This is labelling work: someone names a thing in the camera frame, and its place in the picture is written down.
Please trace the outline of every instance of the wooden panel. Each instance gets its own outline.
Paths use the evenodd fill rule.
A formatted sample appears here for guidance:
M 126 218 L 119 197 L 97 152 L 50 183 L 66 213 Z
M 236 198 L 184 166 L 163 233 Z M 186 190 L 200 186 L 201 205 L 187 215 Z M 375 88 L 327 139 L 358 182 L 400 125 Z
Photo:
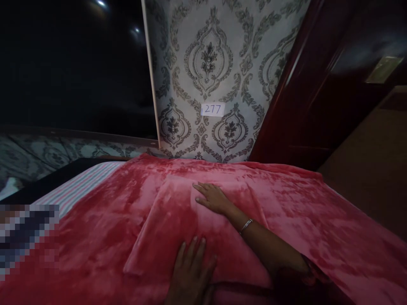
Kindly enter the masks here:
M 117 160 L 117 161 L 129 161 L 129 160 L 132 159 L 132 158 L 128 158 L 128 157 L 117 157 L 117 156 L 110 156 L 110 155 L 102 155 L 102 156 L 99 156 L 97 158 L 110 159 L 112 161 L 115 161 L 115 160 Z
M 384 84 L 365 82 L 383 56 L 407 56 L 406 12 L 405 1 L 376 0 L 356 15 L 293 145 L 336 149 L 394 86 L 407 83 L 406 61 Z
M 289 164 L 288 145 L 339 57 L 340 43 L 362 0 L 313 0 L 288 58 L 250 161 Z
M 320 160 L 326 160 L 332 150 L 320 147 L 292 146 L 288 147 L 289 163 L 303 169 L 313 170 L 320 166 Z
M 329 156 L 320 148 L 335 150 L 394 86 L 407 84 L 406 60 L 384 84 L 365 83 L 381 57 L 407 57 L 407 1 L 311 5 L 251 161 L 316 170 Z

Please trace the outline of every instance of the bracelet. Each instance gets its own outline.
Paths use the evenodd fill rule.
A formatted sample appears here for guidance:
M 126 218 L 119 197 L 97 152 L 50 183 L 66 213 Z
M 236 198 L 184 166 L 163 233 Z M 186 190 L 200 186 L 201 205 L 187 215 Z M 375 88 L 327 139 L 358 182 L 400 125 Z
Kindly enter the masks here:
M 247 221 L 247 223 L 243 226 L 243 228 L 240 230 L 239 234 L 242 235 L 243 230 L 244 230 L 245 228 L 247 228 L 247 226 L 248 226 L 249 224 L 251 224 L 252 222 L 253 222 L 253 219 L 249 219 L 249 220 Z

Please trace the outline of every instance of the pink blanket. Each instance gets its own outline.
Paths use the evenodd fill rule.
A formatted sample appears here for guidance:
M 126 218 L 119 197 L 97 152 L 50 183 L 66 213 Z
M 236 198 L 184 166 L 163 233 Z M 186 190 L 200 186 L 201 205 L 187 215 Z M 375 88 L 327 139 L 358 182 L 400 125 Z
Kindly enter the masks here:
M 357 304 L 407 304 L 407 245 L 327 187 L 292 166 L 214 164 L 142 155 L 123 165 L 61 220 L 59 236 L 38 244 L 0 282 L 4 304 L 158 304 L 123 267 L 168 175 L 245 182 L 268 227 L 313 260 Z M 217 304 L 250 295 L 219 290 Z M 267 301 L 255 297 L 256 303 Z
M 143 285 L 166 284 L 166 293 L 179 246 L 183 241 L 189 243 L 194 236 L 199 236 L 207 239 L 204 263 L 217 255 L 213 283 L 244 283 L 271 288 L 267 271 L 229 221 L 195 201 L 202 195 L 192 187 L 193 182 L 175 176 L 167 178 L 134 244 L 124 272 L 139 276 Z M 267 227 L 256 197 L 246 183 L 215 184 L 242 211 Z

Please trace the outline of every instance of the damask wallpaper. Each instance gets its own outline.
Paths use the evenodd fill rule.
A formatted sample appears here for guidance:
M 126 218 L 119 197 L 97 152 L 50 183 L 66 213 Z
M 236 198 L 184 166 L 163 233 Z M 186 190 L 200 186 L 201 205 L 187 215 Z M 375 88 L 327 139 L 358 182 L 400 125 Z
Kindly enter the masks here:
M 128 144 L 0 136 L 0 181 L 35 181 L 79 157 L 246 160 L 310 0 L 146 0 L 161 152 Z M 201 103 L 226 103 L 222 118 Z

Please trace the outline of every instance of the hand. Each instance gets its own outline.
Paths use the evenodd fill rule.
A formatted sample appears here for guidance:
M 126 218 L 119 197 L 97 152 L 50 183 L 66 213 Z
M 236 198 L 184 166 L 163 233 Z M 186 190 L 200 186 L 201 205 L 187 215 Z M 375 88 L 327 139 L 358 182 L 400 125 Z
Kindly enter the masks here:
M 225 215 L 228 209 L 234 207 L 234 204 L 226 198 L 219 186 L 200 182 L 198 182 L 198 184 L 199 185 L 193 184 L 192 186 L 203 194 L 206 197 L 206 200 L 197 197 L 195 198 L 196 202 L 206 206 L 209 210 L 222 215 Z
M 216 256 L 202 269 L 206 240 L 203 238 L 194 256 L 198 238 L 195 236 L 185 253 L 185 242 L 179 248 L 173 278 L 164 305 L 209 305 L 214 286 L 207 289 L 216 266 Z

